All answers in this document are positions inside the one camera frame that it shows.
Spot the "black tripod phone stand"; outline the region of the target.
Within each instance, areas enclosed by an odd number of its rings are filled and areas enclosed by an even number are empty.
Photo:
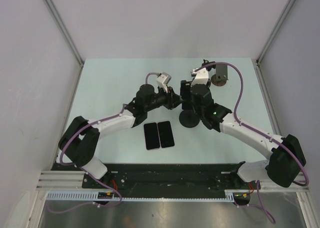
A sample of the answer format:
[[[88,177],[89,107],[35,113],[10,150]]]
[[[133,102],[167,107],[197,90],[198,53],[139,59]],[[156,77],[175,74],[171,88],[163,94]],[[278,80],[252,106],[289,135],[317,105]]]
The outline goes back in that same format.
[[[215,61],[208,61],[208,60],[206,60],[206,59],[204,59],[203,60],[203,63],[201,64],[201,66],[202,67],[204,67],[205,65],[208,65],[208,64],[212,64],[212,63],[215,63]],[[215,64],[213,64],[213,65],[210,65],[210,66],[207,66],[205,69],[207,70],[207,72],[208,72],[208,75],[209,75],[209,78],[208,78],[208,81],[207,81],[207,83],[206,83],[206,86],[208,87],[208,88],[210,88],[210,86],[211,86],[211,76],[210,76],[210,74],[212,74],[212,70],[213,69],[215,69],[216,68],[216,65]]]

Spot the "pink phone black screen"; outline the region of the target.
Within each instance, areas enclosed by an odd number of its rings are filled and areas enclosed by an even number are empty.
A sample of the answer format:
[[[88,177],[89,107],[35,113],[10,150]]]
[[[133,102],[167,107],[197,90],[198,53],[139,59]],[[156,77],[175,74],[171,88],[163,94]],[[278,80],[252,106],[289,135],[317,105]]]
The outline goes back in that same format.
[[[159,149],[160,139],[157,124],[155,122],[144,124],[143,129],[146,149],[148,151]]]

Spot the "white phone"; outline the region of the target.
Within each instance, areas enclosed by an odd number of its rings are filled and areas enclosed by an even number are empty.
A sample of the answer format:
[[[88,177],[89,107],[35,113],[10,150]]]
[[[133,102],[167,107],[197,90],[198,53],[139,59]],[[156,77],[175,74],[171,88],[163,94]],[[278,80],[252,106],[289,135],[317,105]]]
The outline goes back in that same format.
[[[161,147],[173,147],[175,145],[175,141],[170,121],[159,122],[157,127]]]

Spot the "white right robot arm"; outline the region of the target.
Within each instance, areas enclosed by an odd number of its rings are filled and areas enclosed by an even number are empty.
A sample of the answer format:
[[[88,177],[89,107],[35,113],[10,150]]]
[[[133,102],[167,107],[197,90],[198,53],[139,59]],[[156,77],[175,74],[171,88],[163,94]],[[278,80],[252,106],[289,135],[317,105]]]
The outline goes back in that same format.
[[[238,164],[230,177],[235,188],[242,189],[248,182],[264,178],[284,188],[297,184],[295,178],[307,163],[297,137],[268,133],[236,118],[230,109],[214,102],[205,84],[180,83],[184,110],[191,111],[207,129],[230,135],[264,156],[263,161]]]

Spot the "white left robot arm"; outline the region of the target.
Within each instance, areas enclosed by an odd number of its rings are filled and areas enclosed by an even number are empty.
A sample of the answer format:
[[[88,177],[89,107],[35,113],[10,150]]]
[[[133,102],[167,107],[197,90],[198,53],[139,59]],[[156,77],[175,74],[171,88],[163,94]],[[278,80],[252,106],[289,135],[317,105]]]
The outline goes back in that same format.
[[[148,112],[165,107],[173,110],[182,103],[180,95],[172,87],[158,88],[150,84],[140,87],[132,101],[122,106],[118,114],[96,121],[82,116],[75,117],[61,137],[59,162],[73,165],[93,176],[93,182],[100,188],[110,184],[106,165],[95,156],[98,141],[112,133],[136,127],[148,117]]]

